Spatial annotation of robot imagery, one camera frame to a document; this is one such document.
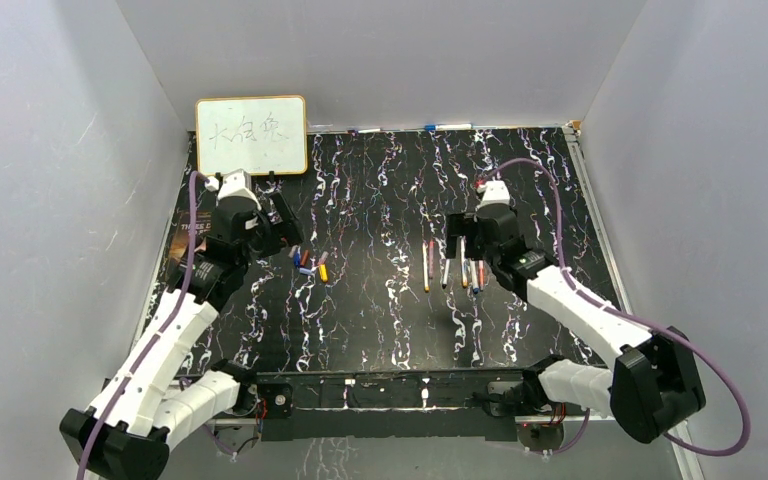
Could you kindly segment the dark blue capped marker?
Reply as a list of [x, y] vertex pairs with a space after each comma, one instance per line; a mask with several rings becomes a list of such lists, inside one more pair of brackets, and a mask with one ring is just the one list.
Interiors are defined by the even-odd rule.
[[446, 289], [450, 283], [450, 270], [451, 260], [446, 258], [443, 262], [442, 275], [441, 275], [441, 287]]

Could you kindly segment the light blue capped marker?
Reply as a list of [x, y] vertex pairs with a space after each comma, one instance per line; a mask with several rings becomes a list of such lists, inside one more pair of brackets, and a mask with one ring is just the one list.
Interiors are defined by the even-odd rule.
[[475, 260], [471, 260], [469, 262], [469, 272], [470, 272], [470, 288], [474, 295], [477, 295], [480, 292], [480, 278], [479, 278], [479, 267], [478, 262]]

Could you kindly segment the yellow capped marker pen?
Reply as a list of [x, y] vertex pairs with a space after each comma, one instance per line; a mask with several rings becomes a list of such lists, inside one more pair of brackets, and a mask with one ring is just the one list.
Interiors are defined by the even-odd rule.
[[426, 241], [422, 242], [422, 278], [423, 289], [425, 293], [430, 292], [430, 276], [429, 276], [429, 263], [428, 263], [428, 244]]

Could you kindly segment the pink translucent pen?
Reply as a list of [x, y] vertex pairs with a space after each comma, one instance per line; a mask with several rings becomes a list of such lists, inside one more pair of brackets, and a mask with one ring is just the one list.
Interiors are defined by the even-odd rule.
[[429, 279], [434, 278], [434, 239], [431, 239], [427, 243], [427, 260], [428, 260], [428, 266], [427, 266], [427, 272]]

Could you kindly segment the blue capped whiteboard marker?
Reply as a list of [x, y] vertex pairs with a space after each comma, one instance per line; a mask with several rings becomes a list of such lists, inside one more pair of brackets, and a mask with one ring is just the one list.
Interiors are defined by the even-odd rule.
[[459, 130], [471, 130], [473, 125], [471, 123], [450, 123], [450, 124], [427, 124], [424, 125], [423, 130], [428, 132], [434, 131], [459, 131]]

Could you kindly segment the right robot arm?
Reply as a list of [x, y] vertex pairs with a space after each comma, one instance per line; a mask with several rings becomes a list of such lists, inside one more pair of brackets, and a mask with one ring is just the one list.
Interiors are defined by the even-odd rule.
[[516, 211], [501, 204], [446, 219], [445, 256], [482, 260], [497, 283], [580, 338], [603, 366], [550, 355], [526, 368], [522, 381], [481, 396], [494, 416], [550, 413], [561, 403], [613, 417], [640, 443], [650, 443], [707, 403], [685, 335], [655, 333], [612, 315], [611, 303], [585, 300], [587, 289], [568, 285], [552, 254], [527, 245]]

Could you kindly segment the brown capped yellow-end marker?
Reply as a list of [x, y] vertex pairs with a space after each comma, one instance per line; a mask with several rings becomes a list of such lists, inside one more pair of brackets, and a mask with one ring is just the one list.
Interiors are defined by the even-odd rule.
[[459, 238], [459, 263], [461, 273], [461, 285], [464, 289], [470, 286], [470, 266], [469, 259], [466, 255], [466, 238]]

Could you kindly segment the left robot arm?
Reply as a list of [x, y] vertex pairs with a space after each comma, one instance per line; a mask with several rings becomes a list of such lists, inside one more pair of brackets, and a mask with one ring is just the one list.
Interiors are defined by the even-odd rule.
[[88, 407], [66, 412], [59, 430], [78, 478], [92, 472], [104, 479], [157, 479], [171, 451], [207, 421], [226, 411], [246, 416], [257, 407], [255, 373], [229, 360], [173, 395], [167, 390], [195, 341], [242, 287], [250, 264], [301, 243], [301, 226], [284, 196], [274, 192], [269, 199], [276, 219], [247, 190], [220, 196], [205, 242], [189, 237], [155, 318], [122, 367]]

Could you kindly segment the orange red pen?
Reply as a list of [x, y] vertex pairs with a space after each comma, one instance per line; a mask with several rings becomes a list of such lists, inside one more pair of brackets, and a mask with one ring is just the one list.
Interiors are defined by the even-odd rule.
[[485, 263], [483, 260], [477, 261], [477, 289], [482, 291], [486, 285]]

